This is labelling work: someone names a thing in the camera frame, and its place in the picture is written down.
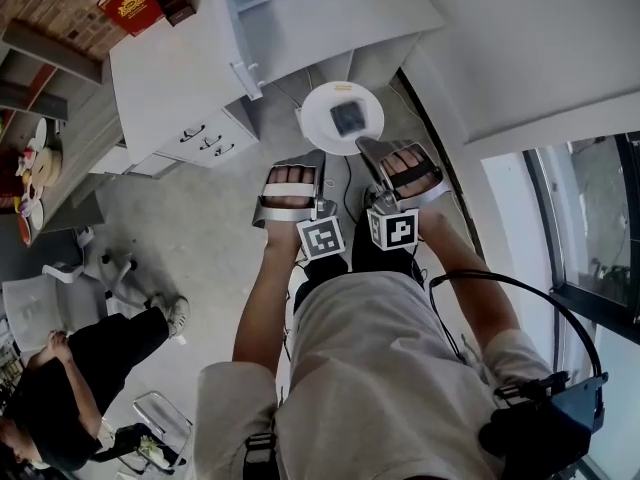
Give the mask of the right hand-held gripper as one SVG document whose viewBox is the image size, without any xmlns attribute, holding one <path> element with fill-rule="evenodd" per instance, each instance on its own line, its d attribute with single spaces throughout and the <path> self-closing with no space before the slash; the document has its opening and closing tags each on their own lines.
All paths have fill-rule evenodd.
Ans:
<svg viewBox="0 0 640 480">
<path fill-rule="evenodd" d="M 373 243 L 383 251 L 415 246 L 418 243 L 419 209 L 447 192 L 447 181 L 441 169 L 434 163 L 426 149 L 417 142 L 397 140 L 379 142 L 361 136 L 355 141 L 363 161 L 374 179 L 375 197 L 367 209 L 370 235 Z M 423 156 L 422 164 L 390 177 L 382 160 L 396 151 L 414 146 Z M 438 183 L 430 190 L 414 197 L 402 199 L 396 192 L 398 186 L 411 183 L 432 172 Z"/>
</svg>

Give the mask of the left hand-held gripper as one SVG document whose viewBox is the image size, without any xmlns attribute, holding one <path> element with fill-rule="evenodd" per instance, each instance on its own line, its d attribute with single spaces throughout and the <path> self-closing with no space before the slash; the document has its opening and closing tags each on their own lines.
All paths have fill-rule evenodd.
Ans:
<svg viewBox="0 0 640 480">
<path fill-rule="evenodd" d="M 320 149 L 276 162 L 272 172 L 298 169 L 301 175 L 306 171 L 312 180 L 265 182 L 257 198 L 252 225 L 264 228 L 266 221 L 292 222 L 301 240 L 302 250 L 307 260 L 313 261 L 346 250 L 340 229 L 335 202 L 324 197 L 326 154 Z"/>
</svg>

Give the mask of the person's right hand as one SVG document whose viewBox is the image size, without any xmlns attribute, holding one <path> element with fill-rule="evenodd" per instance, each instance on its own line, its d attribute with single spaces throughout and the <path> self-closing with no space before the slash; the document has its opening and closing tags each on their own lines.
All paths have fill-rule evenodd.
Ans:
<svg viewBox="0 0 640 480">
<path fill-rule="evenodd" d="M 421 165 L 422 160 L 423 156 L 420 150 L 412 146 L 389 155 L 382 160 L 382 165 L 386 173 L 392 177 L 393 175 Z M 416 178 L 411 183 L 398 186 L 396 192 L 402 199 L 407 199 L 430 190 L 437 183 L 437 177 L 432 172 L 429 172 L 420 178 Z"/>
</svg>

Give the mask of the person's left hand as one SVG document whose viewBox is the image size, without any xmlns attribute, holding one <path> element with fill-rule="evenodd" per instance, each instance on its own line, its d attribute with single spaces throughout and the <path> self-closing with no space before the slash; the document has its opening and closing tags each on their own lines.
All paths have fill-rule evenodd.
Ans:
<svg viewBox="0 0 640 480">
<path fill-rule="evenodd" d="M 313 184 L 315 171 L 300 166 L 273 167 L 269 173 L 268 184 Z M 306 208 L 310 205 L 309 197 L 293 195 L 287 190 L 286 195 L 265 196 L 264 204 L 273 208 Z"/>
</svg>

